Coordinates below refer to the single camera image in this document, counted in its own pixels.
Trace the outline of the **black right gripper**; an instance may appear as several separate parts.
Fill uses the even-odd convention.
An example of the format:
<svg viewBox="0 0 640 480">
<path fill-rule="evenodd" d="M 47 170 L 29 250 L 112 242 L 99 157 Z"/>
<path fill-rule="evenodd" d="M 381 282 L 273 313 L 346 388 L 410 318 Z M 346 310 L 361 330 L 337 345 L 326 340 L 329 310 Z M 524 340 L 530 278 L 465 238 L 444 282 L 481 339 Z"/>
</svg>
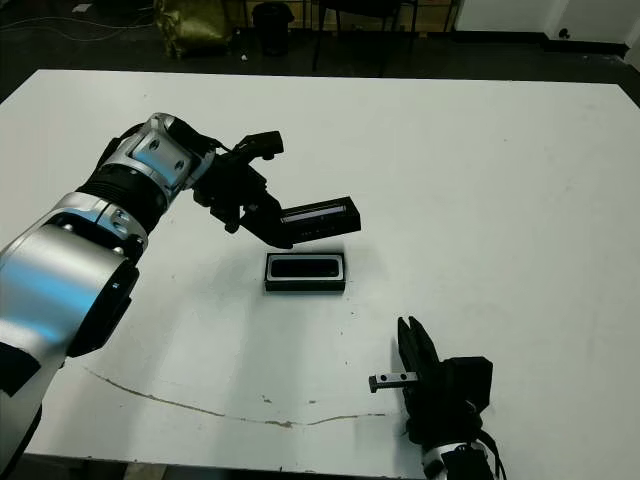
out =
<svg viewBox="0 0 640 480">
<path fill-rule="evenodd" d="M 398 319 L 398 350 L 403 372 L 371 375 L 369 389 L 400 389 L 413 443 L 444 446 L 471 443 L 481 436 L 484 410 L 484 359 L 440 361 L 435 345 L 413 316 Z"/>
</svg>

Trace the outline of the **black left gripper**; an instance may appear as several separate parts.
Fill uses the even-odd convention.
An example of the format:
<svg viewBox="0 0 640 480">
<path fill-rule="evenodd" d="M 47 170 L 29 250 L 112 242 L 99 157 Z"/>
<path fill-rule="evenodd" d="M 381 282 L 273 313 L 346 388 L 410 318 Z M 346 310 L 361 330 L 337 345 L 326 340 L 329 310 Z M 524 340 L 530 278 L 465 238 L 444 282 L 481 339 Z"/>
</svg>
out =
<svg viewBox="0 0 640 480">
<path fill-rule="evenodd" d="M 268 193 L 266 179 L 238 155 L 217 156 L 192 189 L 194 201 L 228 233 L 243 227 L 269 246 L 293 247 L 281 220 L 282 208 Z"/>
</svg>

